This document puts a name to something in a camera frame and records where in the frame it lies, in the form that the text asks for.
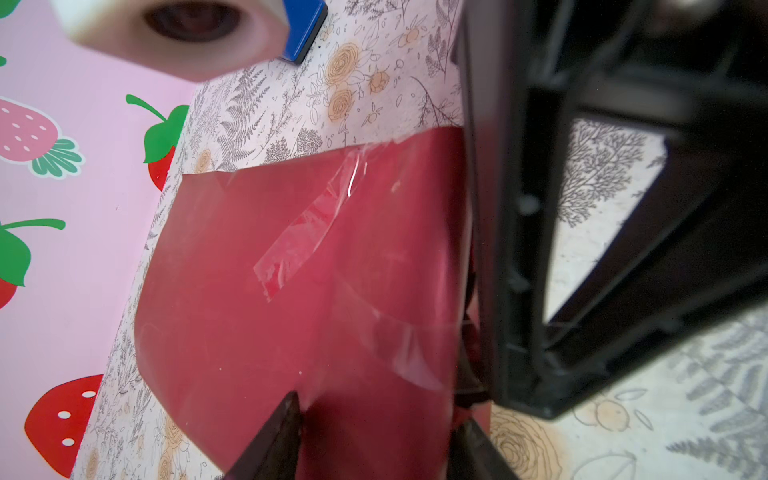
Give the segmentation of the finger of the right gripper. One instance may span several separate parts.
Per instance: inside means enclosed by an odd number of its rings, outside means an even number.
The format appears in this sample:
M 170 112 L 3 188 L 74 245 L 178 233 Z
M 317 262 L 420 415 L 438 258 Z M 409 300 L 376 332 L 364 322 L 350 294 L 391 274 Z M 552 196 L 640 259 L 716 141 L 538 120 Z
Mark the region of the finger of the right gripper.
M 767 5 L 469 1 L 456 400 L 553 419 L 767 302 Z

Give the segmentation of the maroon wrapping paper sheet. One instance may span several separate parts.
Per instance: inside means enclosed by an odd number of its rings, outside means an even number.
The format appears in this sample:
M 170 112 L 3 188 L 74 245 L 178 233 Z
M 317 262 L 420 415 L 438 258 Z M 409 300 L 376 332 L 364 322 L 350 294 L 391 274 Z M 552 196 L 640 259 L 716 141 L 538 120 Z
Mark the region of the maroon wrapping paper sheet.
M 471 219 L 458 127 L 383 142 L 322 245 L 268 302 L 253 267 L 350 147 L 185 176 L 134 321 L 139 372 L 224 474 L 290 391 L 300 479 L 442 479 L 454 389 L 386 372 L 340 322 L 339 277 L 385 313 L 458 324 Z

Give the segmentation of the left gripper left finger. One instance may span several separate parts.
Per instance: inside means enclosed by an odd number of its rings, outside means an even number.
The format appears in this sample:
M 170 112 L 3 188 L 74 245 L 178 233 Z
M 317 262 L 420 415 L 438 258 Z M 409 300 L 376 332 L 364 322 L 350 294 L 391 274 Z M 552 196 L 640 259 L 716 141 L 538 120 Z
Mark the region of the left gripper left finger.
M 224 480 L 294 480 L 301 444 L 299 395 L 288 392 L 249 443 Z

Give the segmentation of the clear adhesive tape piece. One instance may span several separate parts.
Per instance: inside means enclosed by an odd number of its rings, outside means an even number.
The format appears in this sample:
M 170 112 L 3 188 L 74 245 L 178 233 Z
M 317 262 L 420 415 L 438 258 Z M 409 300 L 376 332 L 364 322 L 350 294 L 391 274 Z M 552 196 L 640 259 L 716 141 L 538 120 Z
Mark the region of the clear adhesive tape piece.
M 350 147 L 326 186 L 278 235 L 253 267 L 268 302 L 299 272 L 324 242 L 344 205 L 367 176 L 384 145 Z

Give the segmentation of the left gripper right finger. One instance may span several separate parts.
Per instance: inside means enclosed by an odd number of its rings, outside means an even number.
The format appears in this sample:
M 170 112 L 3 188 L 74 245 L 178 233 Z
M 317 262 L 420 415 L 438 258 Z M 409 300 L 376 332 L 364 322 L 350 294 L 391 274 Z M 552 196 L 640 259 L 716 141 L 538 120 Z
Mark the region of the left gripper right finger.
M 447 480 L 518 480 L 504 457 L 474 419 L 451 434 Z

